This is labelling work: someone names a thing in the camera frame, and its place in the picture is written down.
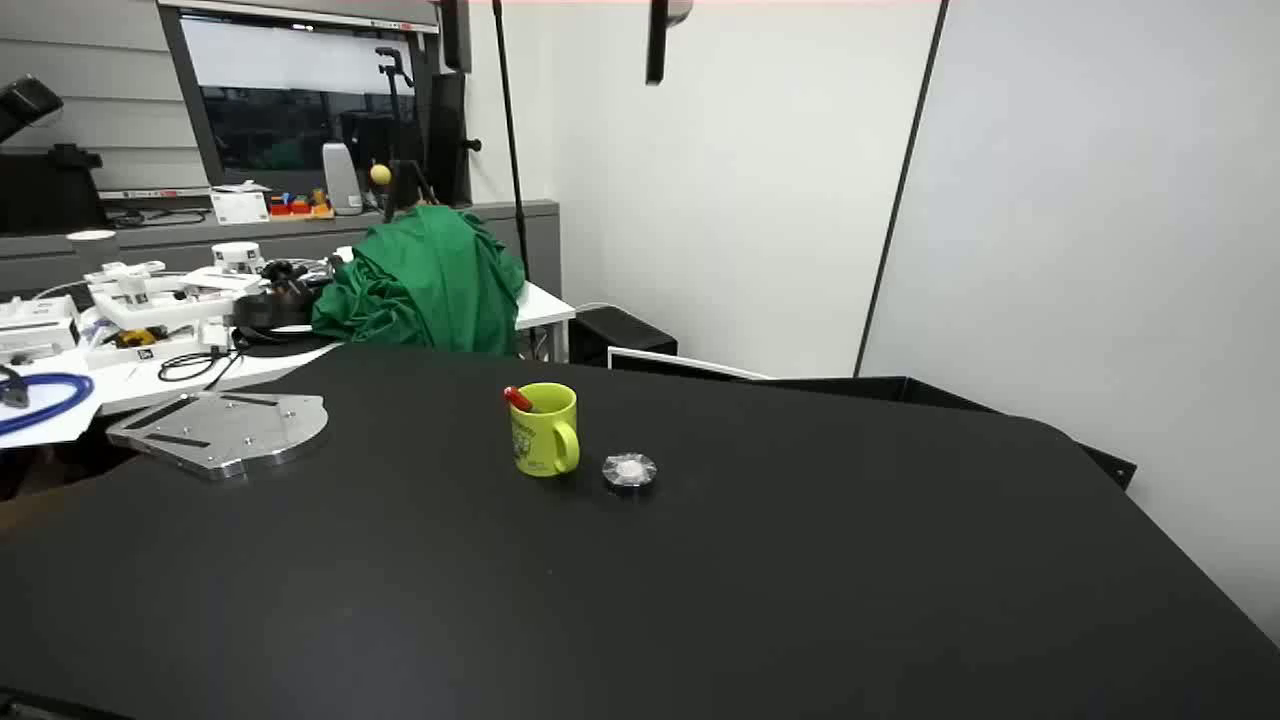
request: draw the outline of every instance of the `white wall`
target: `white wall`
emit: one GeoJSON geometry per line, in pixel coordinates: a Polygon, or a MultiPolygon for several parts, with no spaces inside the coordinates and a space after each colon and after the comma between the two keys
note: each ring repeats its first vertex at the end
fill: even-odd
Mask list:
{"type": "Polygon", "coordinates": [[[954,0],[868,351],[1134,458],[1271,636],[1274,41],[1274,0],[954,0]]]}
{"type": "MultiPolygon", "coordinates": [[[[695,5],[664,88],[642,88],[642,12],[513,12],[525,161],[531,194],[563,204],[566,300],[619,305],[689,357],[848,376],[936,0],[695,5]]],[[[473,29],[473,124],[497,149],[485,6],[473,29]]],[[[477,198],[505,194],[498,155],[477,176],[477,198]]]]}

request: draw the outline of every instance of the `green fabric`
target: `green fabric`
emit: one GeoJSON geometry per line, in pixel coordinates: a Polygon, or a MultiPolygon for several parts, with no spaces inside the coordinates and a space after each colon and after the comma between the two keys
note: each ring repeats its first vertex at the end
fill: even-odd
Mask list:
{"type": "Polygon", "coordinates": [[[313,307],[314,336],[515,357],[519,258],[429,204],[373,232],[313,307]]]}

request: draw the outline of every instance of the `mug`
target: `mug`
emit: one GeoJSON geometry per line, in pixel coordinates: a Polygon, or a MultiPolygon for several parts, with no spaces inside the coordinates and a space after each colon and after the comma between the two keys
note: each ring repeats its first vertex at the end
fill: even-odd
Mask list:
{"type": "Polygon", "coordinates": [[[548,479],[575,473],[575,391],[566,382],[525,382],[531,413],[513,408],[515,468],[548,479]]]}

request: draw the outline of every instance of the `blue object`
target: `blue object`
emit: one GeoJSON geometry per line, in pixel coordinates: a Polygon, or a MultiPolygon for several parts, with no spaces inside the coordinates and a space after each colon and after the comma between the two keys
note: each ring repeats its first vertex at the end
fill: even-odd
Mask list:
{"type": "Polygon", "coordinates": [[[93,397],[93,378],[86,376],[73,376],[73,371],[41,371],[41,376],[22,376],[22,382],[27,386],[37,386],[37,382],[68,382],[73,397],[59,401],[59,405],[37,408],[27,414],[0,419],[0,436],[49,422],[49,419],[73,413],[76,405],[84,405],[93,397]]]}

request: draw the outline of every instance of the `small metal object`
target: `small metal object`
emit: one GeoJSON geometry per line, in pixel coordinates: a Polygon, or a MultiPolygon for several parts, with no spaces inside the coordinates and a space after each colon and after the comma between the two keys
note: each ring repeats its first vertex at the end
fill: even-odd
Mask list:
{"type": "Polygon", "coordinates": [[[204,479],[249,479],[249,458],[280,463],[325,422],[325,397],[211,391],[161,405],[109,436],[204,479]]]}
{"type": "Polygon", "coordinates": [[[605,473],[607,489],[615,489],[615,490],[642,490],[654,479],[654,463],[642,451],[605,455],[599,473],[605,473]]]}

